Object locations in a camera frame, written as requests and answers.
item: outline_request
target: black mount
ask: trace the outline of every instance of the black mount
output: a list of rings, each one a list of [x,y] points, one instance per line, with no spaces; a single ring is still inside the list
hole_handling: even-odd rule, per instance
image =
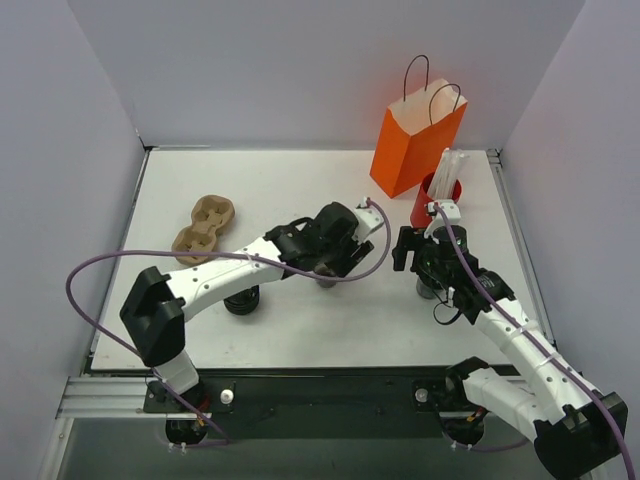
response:
[[[231,295],[224,299],[224,306],[234,315],[249,315],[260,303],[260,286],[254,285],[251,288]]]

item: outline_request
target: paper bag handle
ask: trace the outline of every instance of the paper bag handle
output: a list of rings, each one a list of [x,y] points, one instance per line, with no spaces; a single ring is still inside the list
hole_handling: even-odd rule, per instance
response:
[[[424,58],[427,61],[427,78],[424,81],[424,91],[427,91],[427,85],[429,85],[429,57],[427,57],[426,55],[417,55],[413,60],[411,60],[411,63],[407,67],[407,71],[404,74],[404,88],[402,89],[402,99],[404,102],[407,101],[407,77],[409,76],[409,70],[411,70],[411,65],[413,65],[413,62],[415,62],[419,58]]]
[[[462,90],[460,89],[460,85],[458,85],[457,83],[447,83],[441,86],[438,90],[436,90],[433,93],[431,100],[429,100],[429,123],[431,125],[433,125],[433,119],[431,118],[431,105],[433,104],[433,99],[436,98],[436,95],[438,94],[438,92],[445,87],[458,87],[458,98],[456,98],[456,103],[453,105],[453,110],[451,110],[451,113],[455,112],[456,108],[458,107],[458,102],[460,101],[460,95],[462,95]]]

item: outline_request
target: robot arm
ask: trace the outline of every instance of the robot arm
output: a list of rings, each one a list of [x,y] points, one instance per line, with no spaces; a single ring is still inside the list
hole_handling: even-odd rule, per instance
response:
[[[334,202],[314,219],[273,228],[234,252],[234,258],[164,274],[156,267],[148,268],[138,275],[120,318],[144,364],[190,403],[199,405],[201,385],[185,350],[184,324],[214,303],[292,275],[249,255],[302,271],[344,277],[373,250],[367,237],[382,224],[381,215],[366,201],[353,210]]]
[[[453,397],[484,407],[509,423],[534,443],[536,453],[556,478],[577,478],[619,453],[613,433],[587,395],[565,378],[551,358],[573,372],[542,334],[537,321],[529,318],[513,291],[495,272],[479,266],[469,253],[467,234],[456,225],[460,213],[452,202],[438,202],[453,224],[455,241],[476,279],[510,317],[516,328],[477,291],[463,269],[440,214],[428,229],[402,227],[393,250],[394,270],[404,270],[409,251],[414,252],[411,271],[428,289],[447,292],[448,298],[467,318],[500,348],[527,383],[524,391],[501,378],[488,364],[470,358],[451,367],[447,392]],[[533,335],[551,358],[541,353],[523,332]],[[603,396],[579,377],[607,406],[624,432],[627,407],[614,392]]]

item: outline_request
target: white wall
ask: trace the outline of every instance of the white wall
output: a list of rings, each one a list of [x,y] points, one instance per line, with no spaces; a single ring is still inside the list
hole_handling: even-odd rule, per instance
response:
[[[143,151],[63,0],[4,0],[0,63],[0,476],[23,480],[89,338],[65,276],[118,245]],[[108,274],[77,287],[91,312]]]
[[[587,1],[504,164],[560,349],[627,402],[640,468],[638,19],[637,0]]]
[[[370,147],[426,53],[432,78],[469,98],[458,145],[487,148],[506,142],[584,2],[69,3],[147,145]]]

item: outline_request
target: red cup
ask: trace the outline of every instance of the red cup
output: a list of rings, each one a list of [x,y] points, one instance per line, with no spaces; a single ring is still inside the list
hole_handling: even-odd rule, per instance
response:
[[[434,174],[435,172],[424,177],[424,180],[420,184],[420,190],[418,190],[416,203],[413,205],[410,217],[411,226],[413,226],[413,228],[425,228],[431,223],[432,217],[427,215],[427,203],[433,202],[433,198],[427,195],[427,190],[429,190],[429,185],[431,185],[431,180],[433,180]],[[460,195],[462,195],[462,185],[458,180],[456,180],[456,184],[453,186],[452,200],[454,203],[458,203]]]

